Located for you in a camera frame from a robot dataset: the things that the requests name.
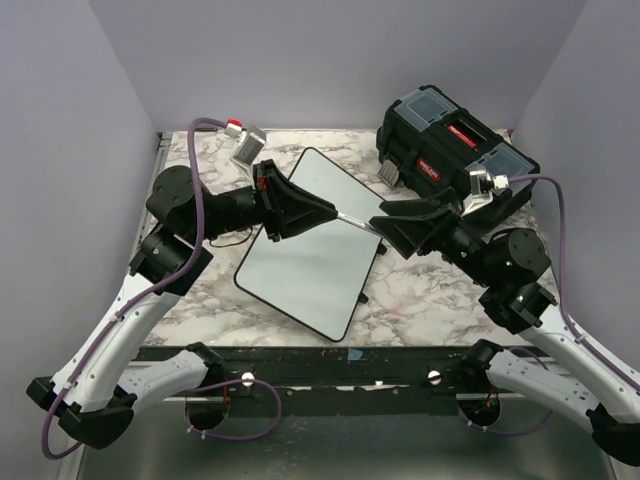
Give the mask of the white whiteboard marker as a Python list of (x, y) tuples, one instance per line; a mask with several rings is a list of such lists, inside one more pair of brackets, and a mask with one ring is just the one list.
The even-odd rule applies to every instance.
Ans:
[(354, 226), (354, 227), (356, 227), (356, 228), (358, 228), (360, 230), (368, 232), (368, 233), (370, 233), (372, 235), (381, 237), (381, 234), (374, 227), (372, 227), (369, 223), (367, 223), (365, 221), (362, 221), (362, 220), (359, 220), (359, 219), (356, 219), (356, 218), (354, 218), (354, 217), (352, 217), (350, 215), (347, 215), (347, 214), (345, 214), (343, 212), (338, 211), (336, 219), (339, 220), (339, 221), (342, 221), (342, 222), (344, 222), (346, 224), (349, 224), (351, 226)]

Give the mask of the white whiteboard black frame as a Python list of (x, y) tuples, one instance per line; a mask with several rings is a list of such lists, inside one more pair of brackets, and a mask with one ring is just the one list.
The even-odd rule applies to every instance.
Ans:
[[(290, 180), (355, 219), (368, 221), (382, 214), (379, 194), (316, 149), (303, 151)], [(260, 230), (234, 274), (234, 283), (322, 337), (340, 342), (379, 245), (379, 237), (341, 220), (279, 243)]]

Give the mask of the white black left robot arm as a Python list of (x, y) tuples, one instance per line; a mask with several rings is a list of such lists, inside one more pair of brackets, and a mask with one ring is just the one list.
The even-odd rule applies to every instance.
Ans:
[(252, 185), (222, 194), (211, 193), (195, 167), (170, 167), (156, 177), (146, 208), (157, 224), (130, 261), (112, 305), (63, 368), (27, 387), (46, 412), (43, 442), (56, 422), (77, 442), (103, 449), (146, 407), (187, 391), (214, 393), (224, 378), (222, 360), (201, 342), (137, 374), (126, 370), (211, 262), (204, 242), (254, 226), (277, 242), (338, 216), (331, 202), (292, 183), (271, 160), (254, 165)]

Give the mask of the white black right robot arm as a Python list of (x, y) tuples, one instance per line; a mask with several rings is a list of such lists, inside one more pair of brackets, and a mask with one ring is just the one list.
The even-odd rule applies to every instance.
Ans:
[(484, 241), (456, 207), (428, 199), (385, 201), (370, 225), (404, 258), (440, 253), (484, 292), (479, 302), (498, 326), (553, 358), (565, 371), (530, 365), (503, 347), (477, 342), (460, 367), (469, 390), (489, 385), (523, 395), (572, 420), (609, 456), (639, 464), (639, 372), (565, 317), (539, 283), (550, 259), (538, 235), (516, 228)]

